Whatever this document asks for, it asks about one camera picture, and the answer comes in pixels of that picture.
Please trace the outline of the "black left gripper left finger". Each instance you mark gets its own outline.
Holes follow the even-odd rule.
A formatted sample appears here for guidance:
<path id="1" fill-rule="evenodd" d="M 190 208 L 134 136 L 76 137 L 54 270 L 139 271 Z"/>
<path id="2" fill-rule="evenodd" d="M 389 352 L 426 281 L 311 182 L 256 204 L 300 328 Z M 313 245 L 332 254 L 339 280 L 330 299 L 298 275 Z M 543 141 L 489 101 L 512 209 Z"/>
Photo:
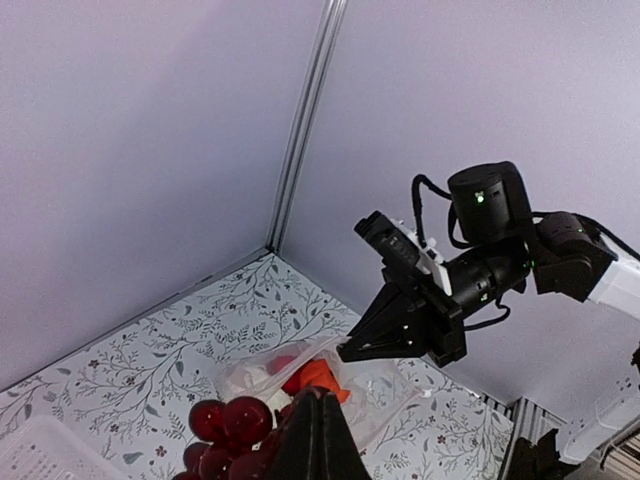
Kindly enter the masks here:
<path id="1" fill-rule="evenodd" d="M 277 429 L 277 452 L 269 468 L 276 480 L 319 479 L 322 391 L 305 389 L 293 401 L 292 410 Z"/>

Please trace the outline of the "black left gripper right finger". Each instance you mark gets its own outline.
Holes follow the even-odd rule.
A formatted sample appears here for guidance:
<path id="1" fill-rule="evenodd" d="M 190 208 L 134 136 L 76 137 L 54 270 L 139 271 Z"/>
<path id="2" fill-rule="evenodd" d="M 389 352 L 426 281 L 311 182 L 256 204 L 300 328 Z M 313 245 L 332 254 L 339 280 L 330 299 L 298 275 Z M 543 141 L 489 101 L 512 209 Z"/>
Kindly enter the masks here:
<path id="1" fill-rule="evenodd" d="M 324 394 L 320 399 L 320 410 L 319 478 L 371 480 L 336 395 Z"/>

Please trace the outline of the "white perforated plastic basket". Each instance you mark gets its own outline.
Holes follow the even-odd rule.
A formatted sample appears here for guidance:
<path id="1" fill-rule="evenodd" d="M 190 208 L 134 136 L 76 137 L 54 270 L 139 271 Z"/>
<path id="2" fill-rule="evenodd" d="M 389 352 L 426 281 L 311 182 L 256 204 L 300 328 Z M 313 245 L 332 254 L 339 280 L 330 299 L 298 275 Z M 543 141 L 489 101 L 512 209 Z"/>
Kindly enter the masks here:
<path id="1" fill-rule="evenodd" d="M 2 479 L 116 480 L 128 476 L 52 416 L 36 416 L 1 441 Z"/>

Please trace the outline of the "dark red toy grapes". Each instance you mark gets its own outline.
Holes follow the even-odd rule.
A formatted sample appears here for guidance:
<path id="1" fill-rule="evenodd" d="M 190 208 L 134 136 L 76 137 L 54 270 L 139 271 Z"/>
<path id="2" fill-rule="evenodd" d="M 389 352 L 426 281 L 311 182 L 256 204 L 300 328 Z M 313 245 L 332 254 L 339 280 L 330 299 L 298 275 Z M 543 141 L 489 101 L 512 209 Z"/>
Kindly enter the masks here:
<path id="1" fill-rule="evenodd" d="M 275 430 L 291 403 L 282 392 L 266 402 L 251 396 L 197 402 L 188 415 L 195 440 L 183 452 L 183 470 L 173 477 L 264 479 L 277 451 Z"/>

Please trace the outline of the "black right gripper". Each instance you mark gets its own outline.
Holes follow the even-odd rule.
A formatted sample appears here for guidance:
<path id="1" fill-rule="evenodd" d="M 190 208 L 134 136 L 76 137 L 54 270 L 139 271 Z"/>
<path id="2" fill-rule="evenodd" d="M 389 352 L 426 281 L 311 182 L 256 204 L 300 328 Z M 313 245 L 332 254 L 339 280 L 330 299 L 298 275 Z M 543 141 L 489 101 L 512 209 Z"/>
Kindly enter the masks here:
<path id="1" fill-rule="evenodd" d="M 528 276 L 523 244 L 470 249 L 445 263 L 449 293 L 433 274 L 386 265 L 385 284 L 349 339 L 337 347 L 343 362 L 430 357 L 440 367 L 467 354 L 465 320 L 509 290 L 522 293 Z"/>

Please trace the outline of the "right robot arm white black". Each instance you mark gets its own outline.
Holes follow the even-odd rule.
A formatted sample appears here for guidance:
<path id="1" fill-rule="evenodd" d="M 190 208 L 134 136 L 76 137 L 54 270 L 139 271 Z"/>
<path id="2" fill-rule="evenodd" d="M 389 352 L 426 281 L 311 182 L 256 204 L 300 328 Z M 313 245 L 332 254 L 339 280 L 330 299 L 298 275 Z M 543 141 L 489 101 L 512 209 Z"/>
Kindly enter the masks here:
<path id="1" fill-rule="evenodd" d="M 472 316 L 533 282 L 539 294 L 639 314 L 639 255 L 599 222 L 567 211 L 536 212 L 509 162 L 452 175 L 438 195 L 449 203 L 447 232 L 459 255 L 445 259 L 422 223 L 413 228 L 374 212 L 356 233 L 382 258 L 384 285 L 337 351 L 345 362 L 427 356 L 462 359 Z"/>

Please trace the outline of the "clear zip top bag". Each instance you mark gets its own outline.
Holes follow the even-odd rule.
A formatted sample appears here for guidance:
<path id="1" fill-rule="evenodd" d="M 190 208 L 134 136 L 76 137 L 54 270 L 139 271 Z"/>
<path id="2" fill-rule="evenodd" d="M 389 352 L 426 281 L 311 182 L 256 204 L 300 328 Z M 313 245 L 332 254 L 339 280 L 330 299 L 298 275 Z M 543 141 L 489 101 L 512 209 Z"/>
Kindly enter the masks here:
<path id="1" fill-rule="evenodd" d="M 337 347 L 344 341 L 295 341 L 234 360 L 214 375 L 214 386 L 225 402 L 251 396 L 272 409 L 284 407 L 306 387 L 325 389 L 336 395 L 356 445 L 367 448 L 424 392 L 390 359 L 343 362 Z"/>

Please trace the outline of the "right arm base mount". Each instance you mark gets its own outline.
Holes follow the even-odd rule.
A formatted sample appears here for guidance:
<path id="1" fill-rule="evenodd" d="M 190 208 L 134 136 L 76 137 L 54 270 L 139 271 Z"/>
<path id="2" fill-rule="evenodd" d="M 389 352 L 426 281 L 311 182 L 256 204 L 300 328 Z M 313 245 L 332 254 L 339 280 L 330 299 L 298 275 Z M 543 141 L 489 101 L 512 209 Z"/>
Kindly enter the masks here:
<path id="1" fill-rule="evenodd" d="M 534 444 L 520 437 L 516 440 L 506 480 L 561 480 L 579 469 L 579 465 L 560 460 L 556 449 L 557 428 L 549 430 Z"/>

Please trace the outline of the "red toy pepper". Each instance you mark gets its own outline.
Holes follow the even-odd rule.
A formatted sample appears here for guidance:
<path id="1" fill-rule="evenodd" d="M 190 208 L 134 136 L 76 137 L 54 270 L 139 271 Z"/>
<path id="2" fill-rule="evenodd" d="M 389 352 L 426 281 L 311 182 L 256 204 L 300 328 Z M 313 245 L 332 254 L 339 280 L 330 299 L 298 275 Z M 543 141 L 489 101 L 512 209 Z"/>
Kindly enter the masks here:
<path id="1" fill-rule="evenodd" d="M 301 390 L 301 368 L 297 356 L 280 355 L 267 364 L 267 373 L 280 379 L 280 389 L 293 397 Z"/>

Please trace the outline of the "white toy cauliflower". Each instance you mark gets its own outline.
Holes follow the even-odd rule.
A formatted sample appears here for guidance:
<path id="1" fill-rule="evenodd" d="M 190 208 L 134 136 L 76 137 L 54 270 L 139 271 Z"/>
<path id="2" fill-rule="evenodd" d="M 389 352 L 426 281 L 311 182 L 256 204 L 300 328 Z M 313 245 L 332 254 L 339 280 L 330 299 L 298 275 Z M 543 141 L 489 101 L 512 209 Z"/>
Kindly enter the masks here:
<path id="1" fill-rule="evenodd" d="M 271 410 L 281 410 L 289 405 L 292 397 L 274 381 L 263 367 L 233 366 L 220 378 L 220 398 L 230 401 L 240 396 L 262 400 Z"/>

